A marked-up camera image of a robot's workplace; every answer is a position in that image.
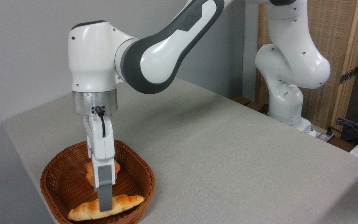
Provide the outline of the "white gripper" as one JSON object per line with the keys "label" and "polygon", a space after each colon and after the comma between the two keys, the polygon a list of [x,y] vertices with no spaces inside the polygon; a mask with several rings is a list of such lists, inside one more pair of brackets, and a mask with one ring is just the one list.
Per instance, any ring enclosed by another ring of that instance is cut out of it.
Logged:
{"label": "white gripper", "polygon": [[115,184],[115,144],[109,116],[83,116],[87,132],[89,157],[92,158],[94,189],[99,210],[112,210],[112,188]]}

